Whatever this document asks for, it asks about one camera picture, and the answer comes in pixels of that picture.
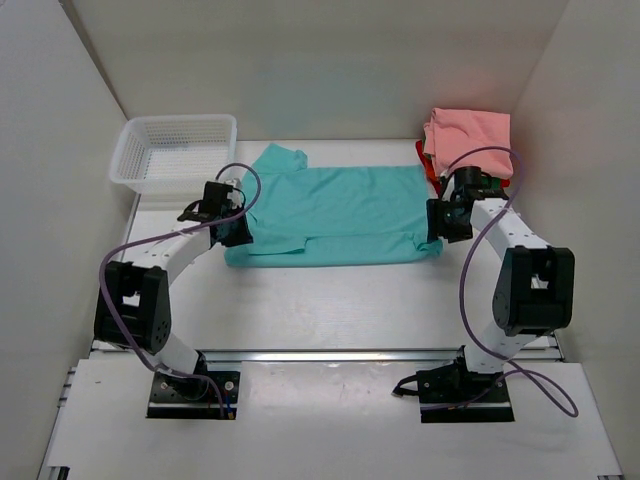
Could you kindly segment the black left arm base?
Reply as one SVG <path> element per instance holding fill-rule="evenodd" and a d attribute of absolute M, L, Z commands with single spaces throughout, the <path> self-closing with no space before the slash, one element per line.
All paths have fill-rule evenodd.
<path fill-rule="evenodd" d="M 230 367 L 202 372 L 209 381 L 180 379 L 155 373 L 150 388 L 146 417 L 149 419 L 235 420 L 241 386 L 241 371 Z"/>

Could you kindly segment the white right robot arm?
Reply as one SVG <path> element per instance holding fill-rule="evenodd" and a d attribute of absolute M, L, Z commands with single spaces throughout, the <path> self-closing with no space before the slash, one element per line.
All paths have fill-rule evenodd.
<path fill-rule="evenodd" d="M 532 341 L 569 325 L 575 256 L 535 234 L 503 188 L 491 187 L 478 167 L 455 171 L 426 210 L 430 243 L 473 240 L 473 254 L 485 240 L 501 260 L 491 300 L 493 321 L 463 348 L 465 365 L 448 376 L 452 395 L 467 401 L 483 390 L 483 375 L 502 371 Z"/>

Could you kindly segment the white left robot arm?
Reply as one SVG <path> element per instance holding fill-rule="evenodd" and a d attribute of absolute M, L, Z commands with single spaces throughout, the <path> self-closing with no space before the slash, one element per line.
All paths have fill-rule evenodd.
<path fill-rule="evenodd" d="M 94 321 L 96 339 L 121 348 L 138 348 L 155 371 L 174 376 L 188 398 L 208 389 L 203 355 L 172 332 L 170 286 L 214 246 L 253 242 L 246 197 L 238 179 L 205 184 L 203 197 L 179 215 L 173 236 L 150 243 L 132 261 L 109 261 L 104 283 L 110 301 L 100 296 Z"/>

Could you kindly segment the teal t shirt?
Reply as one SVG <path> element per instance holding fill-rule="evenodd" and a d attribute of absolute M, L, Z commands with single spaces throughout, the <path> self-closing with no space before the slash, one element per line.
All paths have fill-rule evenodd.
<path fill-rule="evenodd" d="M 269 145 L 241 180 L 253 241 L 229 247 L 235 268 L 398 264 L 437 257 L 420 165 L 310 167 L 301 150 Z"/>

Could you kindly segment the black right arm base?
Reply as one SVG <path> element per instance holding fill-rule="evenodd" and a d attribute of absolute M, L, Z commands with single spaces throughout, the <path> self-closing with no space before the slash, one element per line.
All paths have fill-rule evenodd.
<path fill-rule="evenodd" d="M 417 370 L 392 390 L 397 398 L 416 397 L 423 424 L 511 423 L 515 415 L 502 372 L 477 373 L 456 358 L 437 368 Z"/>

